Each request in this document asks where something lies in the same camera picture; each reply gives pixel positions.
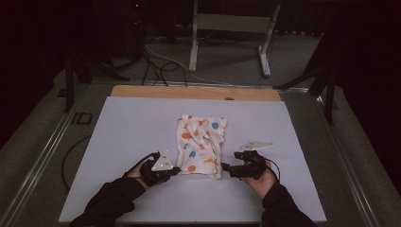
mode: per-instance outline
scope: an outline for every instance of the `white cloth with colorful dots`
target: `white cloth with colorful dots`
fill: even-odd
[[[183,113],[177,126],[181,174],[201,173],[221,178],[220,154],[227,120],[221,117],[196,117]]]

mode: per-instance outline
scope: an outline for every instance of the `white table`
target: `white table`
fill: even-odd
[[[236,160],[233,153],[249,140],[274,143],[273,148],[259,150],[259,153],[280,166],[281,182],[299,208],[316,221],[325,220],[284,102],[119,96],[135,96],[137,91],[135,87],[131,88],[120,86],[113,92],[114,96],[108,97],[62,209],[60,222],[69,222],[80,215],[89,199],[104,183],[120,177],[147,154],[167,149],[173,159],[177,157],[175,131],[182,113],[222,116],[228,120],[221,156],[225,163],[240,165],[242,162]],[[261,95],[277,98],[271,91],[246,89],[149,89],[150,96],[215,94],[237,99],[238,94],[242,93],[244,99],[252,99],[252,96],[267,98]],[[172,177],[167,183],[152,187],[134,203],[136,209],[118,221],[256,223],[263,212],[252,190],[238,179],[230,178],[227,172],[223,172],[222,179],[218,181],[194,174]]]

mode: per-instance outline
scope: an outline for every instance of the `black cable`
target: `black cable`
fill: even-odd
[[[143,50],[142,53],[143,53],[144,59],[148,62],[147,71],[146,71],[146,73],[145,73],[145,75],[144,75],[144,78],[142,79],[142,85],[145,83],[145,78],[148,76],[148,68],[150,67],[150,68],[153,69],[153,72],[154,72],[154,74],[156,75],[156,77],[157,77],[159,80],[161,80],[165,86],[168,86],[167,81],[165,80],[165,78],[163,77],[163,75],[160,75],[160,74],[157,72],[157,70],[160,71],[161,68],[158,67],[155,63],[153,63],[153,62],[150,60],[151,56],[148,54],[148,52],[147,52],[146,50]]]
[[[254,85],[254,89],[257,89],[257,88],[260,89],[260,87],[262,87],[263,80],[264,80],[264,77],[260,77],[260,78],[257,80],[257,83]]]
[[[65,165],[65,160],[67,159],[68,155],[71,153],[71,151],[80,143],[85,141],[86,139],[91,138],[92,134],[80,139],[78,142],[76,142],[70,149],[67,150],[67,152],[64,154],[64,157],[62,158],[62,163],[61,163],[61,178],[62,182],[64,183],[65,188],[69,191],[70,186],[68,185],[67,181],[65,180],[65,175],[64,175],[64,165]]]
[[[281,176],[280,176],[280,168],[278,167],[278,165],[277,165],[274,161],[272,161],[272,160],[270,160],[270,159],[265,158],[265,160],[268,160],[269,162],[273,163],[273,164],[276,166],[277,171],[278,171],[278,177],[277,177],[276,173],[275,173],[270,167],[268,167],[268,166],[266,166],[266,167],[267,167],[268,170],[274,175],[276,181],[280,182],[280,177],[281,177]]]
[[[165,72],[173,72],[173,71],[176,71],[179,68],[181,68],[181,70],[183,72],[183,79],[185,82],[185,86],[186,87],[188,86],[185,70],[179,63],[177,63],[173,60],[166,59],[166,58],[150,56],[150,54],[146,50],[143,51],[143,54],[144,54],[144,59],[147,60],[148,66],[147,66],[147,71],[145,72],[145,75],[142,79],[142,85],[144,85],[145,79],[148,75],[148,68],[151,67],[153,69],[155,75],[158,77],[158,79],[156,80],[156,82],[153,83],[153,85],[155,85],[158,80],[161,80],[165,84],[165,86],[168,86],[165,76],[164,76],[164,73]],[[154,62],[152,62],[150,59],[156,59],[156,60],[162,60],[162,61],[168,61],[168,62],[164,63],[161,67],[159,67]],[[175,65],[175,67],[172,69],[166,69],[166,67],[168,67],[169,65]]]

